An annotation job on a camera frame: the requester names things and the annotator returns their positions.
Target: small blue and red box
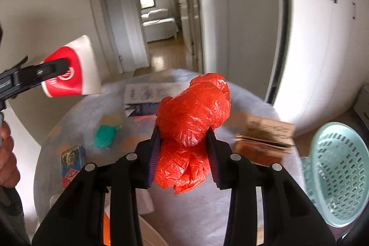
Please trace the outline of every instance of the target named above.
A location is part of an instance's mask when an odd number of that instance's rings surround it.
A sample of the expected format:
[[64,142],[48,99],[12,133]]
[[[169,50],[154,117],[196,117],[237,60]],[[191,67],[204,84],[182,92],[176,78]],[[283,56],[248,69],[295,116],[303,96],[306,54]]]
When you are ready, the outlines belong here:
[[66,189],[78,172],[86,165],[86,153],[83,146],[77,145],[62,153],[62,183]]

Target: doorway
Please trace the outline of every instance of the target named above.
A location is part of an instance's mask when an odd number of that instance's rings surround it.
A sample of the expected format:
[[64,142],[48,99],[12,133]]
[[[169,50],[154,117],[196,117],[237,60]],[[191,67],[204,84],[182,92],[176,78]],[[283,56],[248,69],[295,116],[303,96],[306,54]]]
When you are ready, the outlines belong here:
[[198,0],[140,0],[150,66],[135,76],[182,68],[203,72]]

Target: person's arm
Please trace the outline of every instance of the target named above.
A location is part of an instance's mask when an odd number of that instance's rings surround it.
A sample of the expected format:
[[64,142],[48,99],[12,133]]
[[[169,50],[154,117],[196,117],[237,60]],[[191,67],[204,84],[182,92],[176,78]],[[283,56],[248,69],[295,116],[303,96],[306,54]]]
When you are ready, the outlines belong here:
[[21,199],[15,190],[20,180],[14,141],[6,122],[0,127],[0,244],[29,246]]

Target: mint green plastic basket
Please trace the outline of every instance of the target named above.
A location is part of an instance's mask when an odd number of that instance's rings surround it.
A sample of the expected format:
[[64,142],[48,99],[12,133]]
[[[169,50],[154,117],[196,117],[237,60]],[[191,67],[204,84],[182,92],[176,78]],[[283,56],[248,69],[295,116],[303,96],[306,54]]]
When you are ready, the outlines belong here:
[[369,152],[351,127],[323,125],[303,169],[307,195],[326,223],[343,227],[363,212],[369,196]]

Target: round table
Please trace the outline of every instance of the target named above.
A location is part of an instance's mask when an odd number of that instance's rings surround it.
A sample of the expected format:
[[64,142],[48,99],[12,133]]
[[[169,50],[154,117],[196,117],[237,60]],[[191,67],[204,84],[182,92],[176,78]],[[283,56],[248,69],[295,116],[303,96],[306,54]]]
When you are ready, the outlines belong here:
[[[83,145],[87,162],[99,166],[111,164],[135,149],[137,143],[149,139],[155,116],[126,117],[124,91],[128,83],[190,82],[198,74],[187,70],[164,70],[103,86],[101,95],[89,95],[77,103],[51,131],[38,158],[34,200],[40,223],[49,211],[51,196],[63,191],[61,180],[61,153],[75,145]],[[274,108],[249,91],[228,83],[231,91],[231,114],[215,130],[217,139],[232,146],[235,134],[244,130],[245,112],[278,119]],[[92,146],[94,134],[103,116],[119,116],[121,129],[109,149]],[[285,155],[282,164],[304,189],[301,161],[296,148]],[[263,226],[261,191],[258,196],[258,225]],[[169,245],[223,245],[228,220],[230,190],[217,189],[211,176],[195,190],[174,195],[172,189],[162,190],[156,184],[149,189],[155,211],[143,217]]]

